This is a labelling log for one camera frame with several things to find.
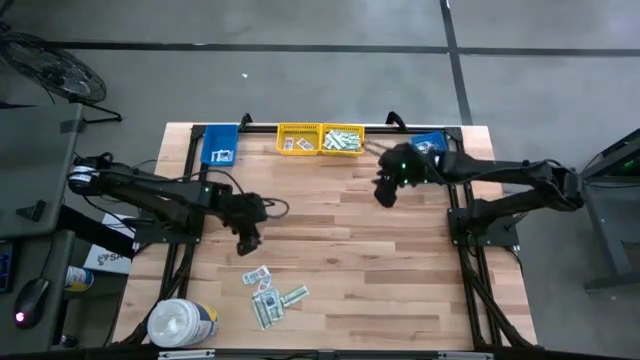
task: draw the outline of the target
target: blue container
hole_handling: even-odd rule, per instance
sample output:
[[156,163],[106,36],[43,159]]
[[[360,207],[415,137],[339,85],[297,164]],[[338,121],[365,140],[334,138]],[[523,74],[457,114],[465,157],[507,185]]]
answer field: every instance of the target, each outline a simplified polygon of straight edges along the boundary
[[211,166],[231,166],[238,150],[238,125],[207,125],[200,161]]
[[409,138],[409,143],[419,151],[426,153],[429,149],[447,151],[447,141],[444,134],[433,132],[424,135],[417,135]]

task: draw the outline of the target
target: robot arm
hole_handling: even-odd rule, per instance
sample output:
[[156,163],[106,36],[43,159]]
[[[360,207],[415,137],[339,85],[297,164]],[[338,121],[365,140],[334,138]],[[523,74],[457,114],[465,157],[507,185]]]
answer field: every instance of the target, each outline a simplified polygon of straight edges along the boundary
[[466,230],[481,230],[497,218],[543,207],[575,211],[584,203],[579,176],[553,160],[477,160],[467,154],[450,151],[423,154],[405,143],[385,151],[378,164],[381,167],[378,172],[380,178],[374,180],[377,184],[374,195],[385,207],[394,205],[398,187],[422,183],[446,185],[481,180],[533,187],[495,201],[472,201],[464,219]]
[[[152,215],[135,223],[140,228],[154,227],[157,232],[199,237],[191,233],[194,214],[219,218],[224,226],[238,234],[238,255],[255,250],[260,241],[256,223],[267,220],[263,199],[255,193],[233,194],[233,187],[218,182],[181,182],[113,162],[111,154],[77,158],[69,175],[70,189],[82,196],[109,195],[141,208]],[[179,239],[158,235],[153,238]]]

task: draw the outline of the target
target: yellow basket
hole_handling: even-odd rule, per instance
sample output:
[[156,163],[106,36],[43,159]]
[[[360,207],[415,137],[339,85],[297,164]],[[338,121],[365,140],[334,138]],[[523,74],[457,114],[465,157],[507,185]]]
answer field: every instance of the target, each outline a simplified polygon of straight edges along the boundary
[[322,125],[322,141],[320,142],[320,146],[324,145],[324,137],[331,130],[338,130],[343,132],[353,132],[360,135],[360,150],[358,151],[345,151],[345,150],[324,150],[322,149],[323,155],[329,156],[360,156],[364,154],[364,126],[362,125],[346,125],[346,124],[323,124]]
[[[285,150],[284,141],[286,138],[293,138],[293,150]],[[313,123],[280,123],[278,124],[278,137],[276,149],[282,155],[308,156],[318,155],[320,152],[320,138],[322,137],[322,124]],[[304,150],[298,145],[300,139],[307,140],[313,145],[313,150]]]

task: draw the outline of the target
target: concrete floor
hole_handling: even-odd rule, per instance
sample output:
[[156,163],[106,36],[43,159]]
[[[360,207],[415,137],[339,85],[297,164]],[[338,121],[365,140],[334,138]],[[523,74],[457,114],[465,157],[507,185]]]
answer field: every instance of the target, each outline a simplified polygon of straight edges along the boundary
[[[640,47],[634,0],[449,3],[459,46]],[[15,30],[49,40],[447,44],[438,0],[18,0],[9,15]],[[130,164],[157,155],[169,121],[239,121],[250,112],[259,122],[379,123],[395,110],[410,124],[461,123],[448,55],[72,52],[107,83],[102,105],[126,117],[91,126],[78,152],[111,151]],[[501,159],[582,168],[638,127],[640,58],[462,56],[461,66],[473,122],[489,126]],[[0,79],[0,101],[49,103],[8,69]],[[67,202],[100,216],[73,196]],[[582,290],[609,271],[586,212],[536,211],[518,232],[540,344],[638,358],[640,288]],[[91,301],[69,321],[84,346],[104,341],[110,318],[101,307],[115,308],[117,296]]]

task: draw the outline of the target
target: wooden tabletop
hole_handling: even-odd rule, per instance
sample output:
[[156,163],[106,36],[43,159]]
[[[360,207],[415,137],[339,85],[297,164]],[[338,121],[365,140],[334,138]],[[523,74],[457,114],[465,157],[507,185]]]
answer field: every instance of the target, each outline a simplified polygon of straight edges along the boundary
[[[182,175],[192,125],[167,124],[157,174]],[[462,130],[467,153],[493,159],[487,127]],[[237,236],[215,217],[207,218],[187,299],[214,307],[220,329],[197,347],[472,349],[459,257],[445,226],[450,206],[446,188],[399,190],[395,207],[385,209],[373,197],[373,155],[282,156],[275,138],[240,135],[236,164],[225,170],[245,191],[282,198],[291,211],[283,219],[259,224],[264,242],[244,257],[236,254]],[[368,138],[387,145],[407,140],[405,135]],[[208,179],[229,182],[220,174]],[[474,182],[473,189],[476,198],[502,196],[499,184]],[[114,341],[129,335],[156,300],[166,253],[167,246],[152,245],[133,260]],[[535,342],[517,262],[500,248],[486,253],[497,303],[523,336]],[[311,292],[267,331],[260,330],[251,306],[256,286],[245,286],[241,279],[263,264],[281,293],[302,284]],[[489,338],[484,307],[479,312]]]

